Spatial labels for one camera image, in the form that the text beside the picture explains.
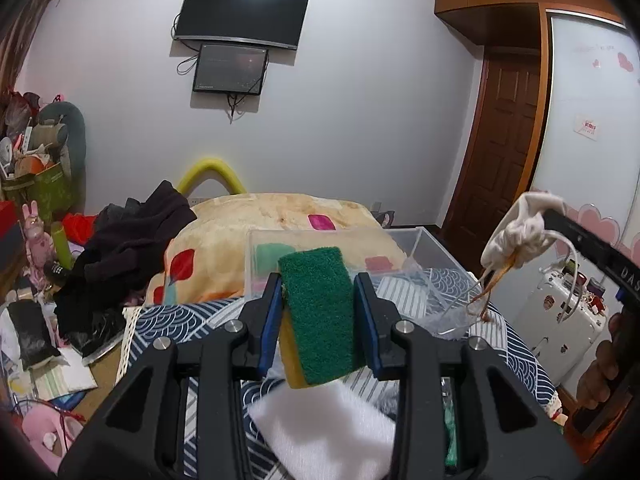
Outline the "person's right hand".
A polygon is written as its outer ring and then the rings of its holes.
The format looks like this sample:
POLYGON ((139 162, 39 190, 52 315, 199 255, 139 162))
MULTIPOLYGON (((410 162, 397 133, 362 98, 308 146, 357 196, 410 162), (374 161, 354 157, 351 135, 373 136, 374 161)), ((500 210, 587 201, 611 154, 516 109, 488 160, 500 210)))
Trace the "person's right hand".
POLYGON ((623 312, 618 312, 608 321, 610 340, 602 340, 596 350, 596 358, 579 378, 577 384, 577 405, 580 408, 594 410, 600 403, 604 403, 611 394, 608 385, 618 374, 613 339, 620 331, 623 322, 623 312))

